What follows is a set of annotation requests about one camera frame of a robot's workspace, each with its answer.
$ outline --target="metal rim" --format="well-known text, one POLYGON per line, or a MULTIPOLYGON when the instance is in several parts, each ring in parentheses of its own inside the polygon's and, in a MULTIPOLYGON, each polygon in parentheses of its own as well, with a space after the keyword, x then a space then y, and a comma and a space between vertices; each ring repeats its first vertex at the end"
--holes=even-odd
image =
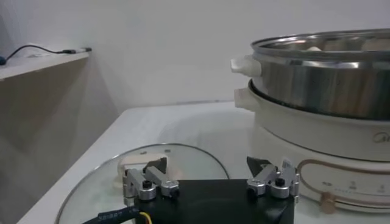
POLYGON ((196 150, 199 150, 201 152, 204 152, 206 154, 208 154, 209 156, 211 156, 215 161, 217 161, 217 163, 222 167, 223 171, 225 172, 226 174, 226 177, 227 179, 230 179, 230 176, 229 176, 229 173, 227 172, 225 166, 220 162, 220 160, 218 160, 214 155, 212 155, 211 153, 209 153, 208 151, 204 150, 204 149, 201 149, 201 148, 198 148, 198 147, 195 147, 195 146, 191 146, 191 145, 186 145, 186 144, 181 144, 181 143, 157 143, 157 144, 151 144, 151 145, 144 145, 144 146, 141 146, 141 147, 137 147, 135 149, 132 149, 132 150, 129 150, 129 151, 126 151, 126 152, 123 152, 123 153, 120 153, 106 161, 104 161, 102 164, 98 165, 97 167, 95 167, 93 170, 89 171, 71 190, 71 192, 68 194, 68 196, 66 196, 65 200, 62 202, 61 204, 61 207, 60 207, 60 210, 58 210, 58 213, 57 213, 57 216, 55 218, 55 224, 59 224, 59 221, 60 221, 60 218, 61 218, 61 214, 63 212, 63 209, 65 207, 65 205, 67 204, 67 202, 69 201, 69 199, 72 197, 73 193, 78 189, 78 187, 83 184, 88 177, 90 177, 92 174, 94 174, 97 170, 99 170, 101 167, 103 167, 104 165, 106 165, 107 163, 111 162, 113 159, 116 159, 117 157, 119 156, 122 156, 122 155, 125 155, 126 153, 130 153, 132 151, 136 151, 136 150, 139 150, 139 149, 144 149, 144 148, 148 148, 148 147, 153 147, 153 146, 158 146, 158 145, 176 145, 176 146, 184 146, 184 147, 189 147, 189 148, 193 148, 193 149, 196 149, 196 150))
POLYGON ((266 54, 276 57, 302 58, 305 60, 342 60, 342 61, 366 61, 366 60, 390 60, 390 51, 299 51, 287 49, 273 49, 264 47, 267 44, 309 39, 316 37, 351 37, 356 35, 389 35, 390 29, 370 29, 370 30, 343 30, 334 32, 305 33, 299 35, 287 35, 280 37, 266 38, 254 41, 251 46, 256 53, 266 54))

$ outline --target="black cable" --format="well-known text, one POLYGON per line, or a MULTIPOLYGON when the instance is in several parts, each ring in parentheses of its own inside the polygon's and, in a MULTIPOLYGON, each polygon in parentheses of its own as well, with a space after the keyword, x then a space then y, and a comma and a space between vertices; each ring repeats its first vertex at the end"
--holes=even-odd
POLYGON ((97 217, 83 224, 119 224, 139 216, 140 210, 134 206, 130 206, 119 210, 101 212, 97 217))
POLYGON ((34 48, 38 48, 38 49, 41 49, 43 51, 46 51, 46 52, 49 52, 49 53, 52 53, 52 54, 74 54, 72 52, 67 52, 67 51, 50 51, 49 49, 46 49, 46 48, 43 48, 43 47, 40 47, 40 46, 36 46, 36 45, 24 45, 24 46, 21 46, 19 47, 16 51, 12 52, 12 54, 10 54, 6 60, 8 61, 10 58, 12 58, 16 53, 18 53, 20 50, 22 50, 23 48, 26 48, 26 47, 34 47, 34 48))

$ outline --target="screw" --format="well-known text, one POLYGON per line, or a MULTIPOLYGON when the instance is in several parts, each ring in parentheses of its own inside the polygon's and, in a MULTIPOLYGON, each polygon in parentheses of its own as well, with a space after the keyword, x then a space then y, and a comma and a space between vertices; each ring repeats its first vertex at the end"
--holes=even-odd
POLYGON ((150 189, 152 188, 152 182, 150 182, 149 180, 145 180, 142 182, 142 188, 144 189, 150 189))
POLYGON ((275 185, 277 187, 283 187, 285 185, 285 179, 278 178, 275 180, 275 185))

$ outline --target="white wall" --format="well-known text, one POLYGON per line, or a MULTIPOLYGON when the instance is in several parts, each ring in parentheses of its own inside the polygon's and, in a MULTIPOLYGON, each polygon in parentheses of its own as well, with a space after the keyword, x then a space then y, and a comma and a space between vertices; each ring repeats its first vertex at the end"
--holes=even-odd
MULTIPOLYGON (((2 0, 0 51, 24 43, 93 48, 86 69, 83 64, 61 66, 0 83, 0 133, 8 142, 3 145, 18 152, 16 158, 40 164, 48 181, 37 187, 34 201, 125 109, 231 100, 233 89, 247 79, 230 73, 229 60, 250 53, 251 41, 389 27, 389 9, 388 0, 2 0), (38 105, 20 102, 37 99, 32 93, 42 85, 61 86, 62 79, 63 97, 41 93, 38 105), (14 119, 9 108, 18 114, 14 119), (32 108, 34 115, 22 113, 32 108), (27 134, 19 133, 24 128, 27 134), (24 144, 9 146, 19 141, 24 144), (58 161, 60 169, 51 170, 58 161)), ((0 206, 0 215, 5 213, 0 206)))

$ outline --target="black cable on shelf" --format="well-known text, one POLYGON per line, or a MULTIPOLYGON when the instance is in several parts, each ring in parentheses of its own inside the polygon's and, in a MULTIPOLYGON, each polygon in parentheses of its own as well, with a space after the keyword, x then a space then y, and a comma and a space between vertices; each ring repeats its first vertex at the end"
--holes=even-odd
POLYGON ((44 47, 28 44, 28 45, 24 45, 24 46, 19 47, 17 50, 12 52, 12 54, 10 54, 7 58, 4 58, 4 57, 0 56, 0 66, 7 64, 7 61, 10 58, 12 58, 16 53, 18 53, 20 50, 22 50, 22 49, 24 49, 26 47, 34 47, 34 48, 41 49, 43 51, 46 51, 46 52, 49 52, 49 53, 52 53, 52 54, 76 54, 76 53, 81 53, 81 52, 92 51, 92 49, 89 48, 89 47, 81 48, 81 49, 65 49, 65 50, 62 50, 62 51, 52 51, 52 50, 46 49, 44 47))

